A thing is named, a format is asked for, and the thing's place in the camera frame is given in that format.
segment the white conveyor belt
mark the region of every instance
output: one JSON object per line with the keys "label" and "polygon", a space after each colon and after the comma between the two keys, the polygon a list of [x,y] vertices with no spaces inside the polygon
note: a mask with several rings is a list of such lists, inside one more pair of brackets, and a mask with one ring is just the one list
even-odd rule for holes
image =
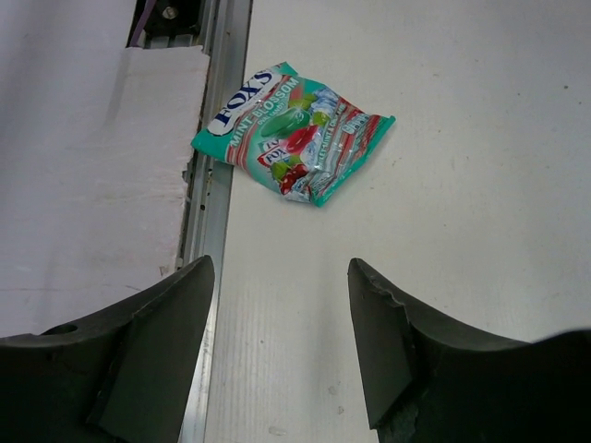
{"label": "white conveyor belt", "polygon": [[0,337],[175,271],[209,57],[125,49],[135,0],[0,8]]}
{"label": "white conveyor belt", "polygon": [[283,60],[398,123],[326,207],[235,172],[208,443],[376,442],[351,257],[460,320],[591,325],[591,3],[255,0],[246,75]]}

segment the metal rail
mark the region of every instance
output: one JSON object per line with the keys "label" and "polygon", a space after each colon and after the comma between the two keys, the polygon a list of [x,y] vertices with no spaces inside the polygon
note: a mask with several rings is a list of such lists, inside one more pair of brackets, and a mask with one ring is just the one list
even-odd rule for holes
{"label": "metal rail", "polygon": [[[222,104],[242,85],[251,5],[252,0],[209,0],[203,6],[202,37],[199,43],[203,45],[204,52],[211,56],[211,63],[202,122],[209,122]],[[230,165],[198,155],[194,168],[182,259],[184,263],[189,263],[203,255],[211,256],[215,268],[215,284],[180,443],[201,443],[205,439],[213,342],[232,187]]]}

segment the red candy graphic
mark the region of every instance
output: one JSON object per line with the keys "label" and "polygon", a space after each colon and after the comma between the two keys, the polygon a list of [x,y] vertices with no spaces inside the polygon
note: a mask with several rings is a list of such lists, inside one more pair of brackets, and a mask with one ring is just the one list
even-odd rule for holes
{"label": "red candy graphic", "polygon": [[287,147],[285,150],[290,154],[299,154],[306,148],[308,143],[314,139],[314,135],[318,131],[318,125],[306,126],[294,131],[294,133],[287,138]]}
{"label": "red candy graphic", "polygon": [[297,164],[292,169],[285,173],[279,190],[283,195],[287,194],[292,187],[296,184],[296,181],[308,173],[308,168],[302,163]]}

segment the teal packaging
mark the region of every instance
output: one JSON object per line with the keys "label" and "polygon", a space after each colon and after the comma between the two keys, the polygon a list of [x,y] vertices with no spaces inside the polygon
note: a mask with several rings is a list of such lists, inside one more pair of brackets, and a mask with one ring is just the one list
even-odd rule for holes
{"label": "teal packaging", "polygon": [[191,144],[286,198],[322,206],[394,121],[281,63],[247,81]]}

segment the candy bag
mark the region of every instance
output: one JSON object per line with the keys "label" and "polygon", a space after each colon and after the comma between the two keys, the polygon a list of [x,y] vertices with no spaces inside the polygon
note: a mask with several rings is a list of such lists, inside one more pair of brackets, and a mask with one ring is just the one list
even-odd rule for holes
{"label": "candy bag", "polygon": [[394,121],[281,63],[256,73],[191,144],[286,198],[322,206]]}

